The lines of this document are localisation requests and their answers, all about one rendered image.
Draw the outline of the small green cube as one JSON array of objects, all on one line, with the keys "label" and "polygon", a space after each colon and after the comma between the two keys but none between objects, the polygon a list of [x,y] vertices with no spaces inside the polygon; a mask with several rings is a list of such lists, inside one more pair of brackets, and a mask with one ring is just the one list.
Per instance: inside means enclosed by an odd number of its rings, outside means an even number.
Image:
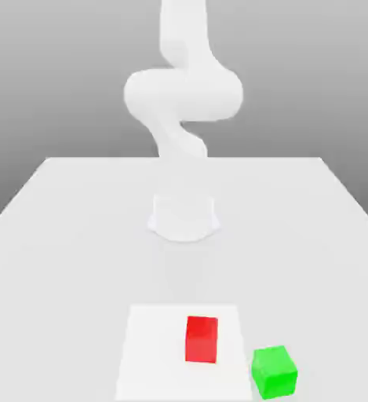
[{"label": "small green cube", "polygon": [[250,372],[263,400],[295,393],[298,369],[284,345],[255,349]]}]

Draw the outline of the small red cube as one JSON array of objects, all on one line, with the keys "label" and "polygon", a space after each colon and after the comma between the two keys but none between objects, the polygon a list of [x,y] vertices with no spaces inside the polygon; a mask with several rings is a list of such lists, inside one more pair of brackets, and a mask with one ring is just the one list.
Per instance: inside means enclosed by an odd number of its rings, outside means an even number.
[{"label": "small red cube", "polygon": [[215,364],[217,362],[218,319],[188,316],[185,334],[187,362]]}]

